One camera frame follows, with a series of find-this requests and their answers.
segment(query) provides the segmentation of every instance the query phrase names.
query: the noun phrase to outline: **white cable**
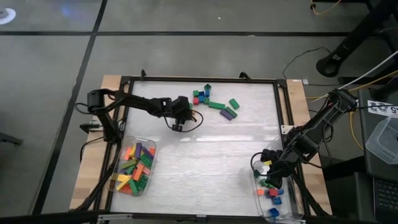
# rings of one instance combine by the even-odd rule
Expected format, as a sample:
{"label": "white cable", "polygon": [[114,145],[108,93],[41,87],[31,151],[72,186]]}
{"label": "white cable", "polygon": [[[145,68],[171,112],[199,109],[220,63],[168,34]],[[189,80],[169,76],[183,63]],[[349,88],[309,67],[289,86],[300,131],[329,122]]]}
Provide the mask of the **white cable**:
{"label": "white cable", "polygon": [[[395,56],[396,54],[398,54],[398,50],[397,50],[396,52],[394,52],[392,55],[390,55],[388,58],[386,58],[384,61],[382,61],[380,64],[376,65],[374,68],[370,69],[368,72],[366,72],[365,74],[361,75],[360,77],[358,77],[358,78],[355,79],[354,81],[352,81],[352,82],[350,82],[350,83],[347,83],[347,84],[345,84],[345,85],[339,87],[339,90],[342,89],[342,88],[346,88],[347,86],[353,84],[354,82],[356,82],[356,81],[362,79],[362,78],[365,77],[366,75],[369,75],[370,73],[372,73],[373,71],[375,71],[376,69],[378,69],[381,65],[383,65],[383,64],[386,63],[388,60],[390,60],[390,59],[391,59],[393,56]],[[324,97],[327,96],[327,95],[328,95],[328,93],[325,94],[325,95],[323,95],[323,96],[321,96],[321,97],[319,97],[319,98],[316,99],[316,100],[313,100],[313,101],[309,102],[309,103],[316,102],[316,101],[318,101],[318,100],[324,98]]]}

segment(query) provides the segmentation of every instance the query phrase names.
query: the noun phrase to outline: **clear plastic box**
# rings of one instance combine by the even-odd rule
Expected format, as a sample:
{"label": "clear plastic box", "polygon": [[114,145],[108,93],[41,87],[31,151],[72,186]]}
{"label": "clear plastic box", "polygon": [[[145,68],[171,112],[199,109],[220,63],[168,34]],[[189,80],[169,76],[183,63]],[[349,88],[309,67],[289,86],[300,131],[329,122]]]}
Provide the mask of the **clear plastic box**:
{"label": "clear plastic box", "polygon": [[131,196],[142,195],[148,189],[156,155],[154,141],[125,136],[108,190]]}
{"label": "clear plastic box", "polygon": [[366,142],[366,149],[388,164],[398,164],[398,115],[376,126]]}

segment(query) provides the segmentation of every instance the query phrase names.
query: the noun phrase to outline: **concrete floor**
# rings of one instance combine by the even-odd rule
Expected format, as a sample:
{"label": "concrete floor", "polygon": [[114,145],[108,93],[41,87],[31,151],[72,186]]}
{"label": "concrete floor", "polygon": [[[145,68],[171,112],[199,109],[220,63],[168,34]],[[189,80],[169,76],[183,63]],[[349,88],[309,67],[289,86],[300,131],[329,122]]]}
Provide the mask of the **concrete floor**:
{"label": "concrete floor", "polygon": [[[17,17],[0,31],[92,31],[100,0],[11,1],[0,6]],[[316,16],[308,2],[295,0],[108,1],[99,31],[261,31],[349,32],[368,13],[364,4],[344,3]],[[329,3],[317,4],[327,9]],[[0,131],[22,138],[22,146],[0,143],[0,216],[31,212],[60,122],[70,99],[89,36],[0,35]],[[101,85],[103,75],[283,78],[282,70],[308,49],[333,50],[342,37],[234,36],[98,36],[78,95]],[[358,76],[390,54],[385,42],[369,39],[343,64],[340,74]],[[286,71],[288,78],[336,84],[318,74],[315,63],[327,55],[319,50],[298,58]],[[306,86],[308,96],[323,95],[333,87]],[[319,103],[310,105],[317,110]],[[72,114],[43,212],[68,210],[79,168],[79,150],[86,134],[79,124],[91,116]],[[333,159],[362,154],[349,135],[348,116],[335,126],[330,143]],[[360,138],[359,119],[355,131]]]}

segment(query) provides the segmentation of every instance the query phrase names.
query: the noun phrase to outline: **purple block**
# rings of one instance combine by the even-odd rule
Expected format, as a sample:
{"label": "purple block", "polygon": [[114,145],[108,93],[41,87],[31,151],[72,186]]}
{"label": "purple block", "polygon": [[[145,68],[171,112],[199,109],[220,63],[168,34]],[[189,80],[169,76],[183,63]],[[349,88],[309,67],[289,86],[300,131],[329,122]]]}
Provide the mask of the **purple block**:
{"label": "purple block", "polygon": [[228,111],[226,111],[225,109],[221,110],[220,114],[223,115],[226,119],[228,119],[230,121],[234,118],[234,116],[232,116],[230,113],[228,113]]}
{"label": "purple block", "polygon": [[154,159],[154,155],[152,155],[152,153],[150,153],[147,148],[142,147],[141,150],[144,151],[144,154],[147,155],[150,159]]}
{"label": "purple block", "polygon": [[134,157],[137,159],[139,159],[139,157],[141,156],[141,147],[142,147],[141,143],[136,144],[136,153],[135,153]]}

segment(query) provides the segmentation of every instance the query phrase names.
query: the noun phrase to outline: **white label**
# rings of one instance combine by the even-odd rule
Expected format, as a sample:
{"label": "white label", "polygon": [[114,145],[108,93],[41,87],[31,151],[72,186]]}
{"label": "white label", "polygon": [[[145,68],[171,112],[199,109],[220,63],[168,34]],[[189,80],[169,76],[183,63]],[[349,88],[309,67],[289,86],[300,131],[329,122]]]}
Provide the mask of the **white label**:
{"label": "white label", "polygon": [[398,106],[388,106],[388,105],[392,104],[368,100],[368,106],[379,106],[379,107],[368,108],[368,112],[383,116],[391,116],[393,114],[398,114]]}

